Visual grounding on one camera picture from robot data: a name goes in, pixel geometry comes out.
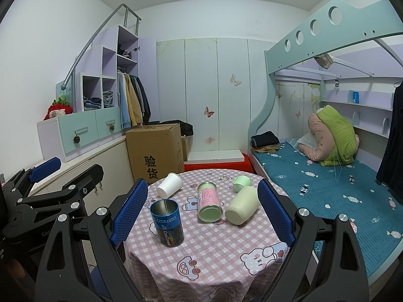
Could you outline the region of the blue black metal can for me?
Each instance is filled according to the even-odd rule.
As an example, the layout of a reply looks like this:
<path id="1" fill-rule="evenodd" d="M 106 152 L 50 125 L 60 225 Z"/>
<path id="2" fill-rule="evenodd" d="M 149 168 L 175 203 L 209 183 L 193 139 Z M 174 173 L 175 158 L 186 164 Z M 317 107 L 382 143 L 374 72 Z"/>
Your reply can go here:
<path id="1" fill-rule="evenodd" d="M 176 247 L 184 241 L 180 208 L 172 199 L 161 199 L 152 203 L 150 213 L 160 242 L 165 247 Z"/>

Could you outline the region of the cream plastic cup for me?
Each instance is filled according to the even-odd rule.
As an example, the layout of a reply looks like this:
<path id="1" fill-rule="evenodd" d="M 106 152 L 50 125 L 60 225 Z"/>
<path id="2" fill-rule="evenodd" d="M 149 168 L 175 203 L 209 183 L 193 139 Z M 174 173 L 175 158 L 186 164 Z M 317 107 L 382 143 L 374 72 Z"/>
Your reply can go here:
<path id="1" fill-rule="evenodd" d="M 259 206 L 257 189 L 252 186 L 245 186 L 234 196 L 226 208 L 226 220 L 231 224 L 241 225 L 257 211 Z"/>

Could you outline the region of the white paper cup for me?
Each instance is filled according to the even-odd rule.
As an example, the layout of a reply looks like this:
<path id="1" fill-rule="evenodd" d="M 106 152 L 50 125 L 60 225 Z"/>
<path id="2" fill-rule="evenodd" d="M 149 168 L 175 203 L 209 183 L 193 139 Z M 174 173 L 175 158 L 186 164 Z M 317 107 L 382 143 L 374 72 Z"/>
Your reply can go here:
<path id="1" fill-rule="evenodd" d="M 183 187 L 182 179 L 176 173 L 170 172 L 162 183 L 157 187 L 156 192 L 161 198 L 169 198 Z"/>

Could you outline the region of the small green cup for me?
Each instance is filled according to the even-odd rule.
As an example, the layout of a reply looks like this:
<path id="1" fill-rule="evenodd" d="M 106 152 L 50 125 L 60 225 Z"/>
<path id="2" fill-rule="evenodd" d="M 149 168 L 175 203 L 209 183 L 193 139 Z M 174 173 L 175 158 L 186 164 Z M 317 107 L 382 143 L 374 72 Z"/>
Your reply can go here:
<path id="1" fill-rule="evenodd" d="M 246 175 L 239 175 L 233 180 L 233 190 L 236 193 L 247 186 L 252 186 L 252 181 L 251 178 Z"/>

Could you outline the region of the teal drawer unit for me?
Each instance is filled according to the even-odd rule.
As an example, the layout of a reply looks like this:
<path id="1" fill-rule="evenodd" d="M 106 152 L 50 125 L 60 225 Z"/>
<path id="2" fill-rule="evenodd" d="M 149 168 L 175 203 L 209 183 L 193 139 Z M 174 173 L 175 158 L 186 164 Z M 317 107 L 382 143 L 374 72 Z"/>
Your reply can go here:
<path id="1" fill-rule="evenodd" d="M 37 123 L 42 156 L 63 163 L 122 135 L 120 108 L 101 108 Z"/>

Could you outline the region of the white low cabinet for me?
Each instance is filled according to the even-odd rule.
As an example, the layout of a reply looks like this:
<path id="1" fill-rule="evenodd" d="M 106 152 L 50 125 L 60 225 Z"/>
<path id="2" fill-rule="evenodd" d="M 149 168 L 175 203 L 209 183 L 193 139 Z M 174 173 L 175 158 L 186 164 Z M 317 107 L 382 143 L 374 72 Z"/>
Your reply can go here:
<path id="1" fill-rule="evenodd" d="M 126 138 L 120 137 L 63 163 L 61 168 L 34 185 L 31 195 L 61 191 L 80 175 L 91 190 L 85 190 L 85 209 L 91 215 L 100 207 L 109 207 L 114 199 L 134 185 Z"/>

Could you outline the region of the red plush toy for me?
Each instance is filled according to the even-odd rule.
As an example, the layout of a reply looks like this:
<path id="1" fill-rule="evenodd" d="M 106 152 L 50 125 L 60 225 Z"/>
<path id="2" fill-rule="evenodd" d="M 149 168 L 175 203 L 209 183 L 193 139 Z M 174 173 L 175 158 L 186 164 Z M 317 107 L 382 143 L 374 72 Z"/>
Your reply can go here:
<path id="1" fill-rule="evenodd" d="M 72 113 L 73 110 L 70 106 L 70 103 L 67 101 L 67 98 L 65 97 L 65 95 L 60 95 L 56 100 L 53 100 L 53 103 L 49 106 L 44 121 L 54 117 L 69 115 Z"/>

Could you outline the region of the blue patterned mattress sheet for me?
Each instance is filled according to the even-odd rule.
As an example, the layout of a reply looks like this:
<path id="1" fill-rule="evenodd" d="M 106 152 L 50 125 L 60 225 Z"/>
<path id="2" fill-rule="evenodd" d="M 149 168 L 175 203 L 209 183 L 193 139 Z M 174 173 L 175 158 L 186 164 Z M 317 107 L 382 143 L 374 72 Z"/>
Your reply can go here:
<path id="1" fill-rule="evenodd" d="M 288 142 L 274 153 L 255 153 L 258 167 L 297 207 L 315 216 L 341 213 L 357 236 L 370 282 L 377 280 L 402 252 L 402 205 L 375 182 L 376 172 L 361 162 L 321 166 Z"/>

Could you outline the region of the brown cardboard box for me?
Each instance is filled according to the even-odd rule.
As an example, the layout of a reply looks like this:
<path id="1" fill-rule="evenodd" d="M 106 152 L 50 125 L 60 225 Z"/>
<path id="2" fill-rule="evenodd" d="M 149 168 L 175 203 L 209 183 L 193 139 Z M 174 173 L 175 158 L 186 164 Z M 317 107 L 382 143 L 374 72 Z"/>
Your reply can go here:
<path id="1" fill-rule="evenodd" d="M 139 126 L 125 135 L 134 179 L 145 179 L 150 185 L 170 172 L 184 171 L 179 124 Z"/>

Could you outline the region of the purple stair shelf unit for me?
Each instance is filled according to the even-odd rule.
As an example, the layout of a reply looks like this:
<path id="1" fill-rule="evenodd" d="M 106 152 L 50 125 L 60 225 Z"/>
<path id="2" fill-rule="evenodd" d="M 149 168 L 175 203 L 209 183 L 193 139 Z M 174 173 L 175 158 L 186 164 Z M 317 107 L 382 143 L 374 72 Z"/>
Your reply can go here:
<path id="1" fill-rule="evenodd" d="M 65 95 L 73 111 L 84 111 L 83 99 L 113 92 L 113 105 L 118 105 L 117 71 L 140 78 L 151 109 L 150 121 L 160 119 L 157 85 L 156 39 L 138 37 L 127 28 L 116 25 L 101 31 L 68 79 L 66 89 L 57 84 L 57 95 Z"/>

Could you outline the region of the green and pink bedding roll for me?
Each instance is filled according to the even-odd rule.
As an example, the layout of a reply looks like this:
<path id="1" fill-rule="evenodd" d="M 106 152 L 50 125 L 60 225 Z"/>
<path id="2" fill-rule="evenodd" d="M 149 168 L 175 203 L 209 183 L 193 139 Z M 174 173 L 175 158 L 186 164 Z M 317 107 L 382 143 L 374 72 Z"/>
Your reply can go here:
<path id="1" fill-rule="evenodd" d="M 297 140 L 299 150 L 322 166 L 345 166 L 354 162 L 359 137 L 351 123 L 327 105 L 308 118 L 309 132 Z"/>

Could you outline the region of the red storage box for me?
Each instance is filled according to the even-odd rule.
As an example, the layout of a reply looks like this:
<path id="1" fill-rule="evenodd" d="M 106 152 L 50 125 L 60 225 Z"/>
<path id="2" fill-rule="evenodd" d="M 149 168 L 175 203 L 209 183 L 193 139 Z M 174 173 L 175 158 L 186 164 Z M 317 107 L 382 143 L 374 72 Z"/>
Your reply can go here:
<path id="1" fill-rule="evenodd" d="M 253 166 L 250 162 L 249 156 L 243 154 L 244 160 L 242 162 L 221 162 L 221 163 L 207 163 L 207 164 L 185 164 L 184 171 L 202 170 L 202 169 L 229 169 L 239 170 L 243 172 L 254 173 Z"/>

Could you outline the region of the folded dark clothes pile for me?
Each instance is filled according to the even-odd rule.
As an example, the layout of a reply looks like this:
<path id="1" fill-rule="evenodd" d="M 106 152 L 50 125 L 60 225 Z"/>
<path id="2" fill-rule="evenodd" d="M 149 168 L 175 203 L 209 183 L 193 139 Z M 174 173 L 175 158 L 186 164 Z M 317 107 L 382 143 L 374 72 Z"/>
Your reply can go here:
<path id="1" fill-rule="evenodd" d="M 279 139 L 272 131 L 256 134 L 250 138 L 250 147 L 257 151 L 267 147 L 279 146 Z"/>

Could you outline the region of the white wardrobe with butterflies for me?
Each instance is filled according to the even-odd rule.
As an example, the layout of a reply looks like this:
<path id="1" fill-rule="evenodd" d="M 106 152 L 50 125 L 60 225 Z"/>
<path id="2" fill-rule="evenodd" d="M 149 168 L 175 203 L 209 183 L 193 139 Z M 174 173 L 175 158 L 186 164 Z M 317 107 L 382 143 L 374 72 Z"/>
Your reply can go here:
<path id="1" fill-rule="evenodd" d="M 265 51 L 273 42 L 239 38 L 160 41 L 160 121 L 193 126 L 191 151 L 249 150 L 248 129 L 263 109 Z"/>

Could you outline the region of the teal bunk bed frame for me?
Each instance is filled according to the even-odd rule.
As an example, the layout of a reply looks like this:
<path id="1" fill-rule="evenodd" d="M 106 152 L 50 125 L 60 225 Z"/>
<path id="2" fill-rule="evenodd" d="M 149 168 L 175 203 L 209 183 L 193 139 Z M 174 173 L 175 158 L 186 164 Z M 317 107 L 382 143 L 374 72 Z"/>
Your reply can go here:
<path id="1" fill-rule="evenodd" d="M 267 120 L 275 103 L 275 72 L 340 48 L 402 34 L 402 20 L 388 0 L 356 8 L 331 0 L 265 52 L 266 100 L 248 136 Z"/>

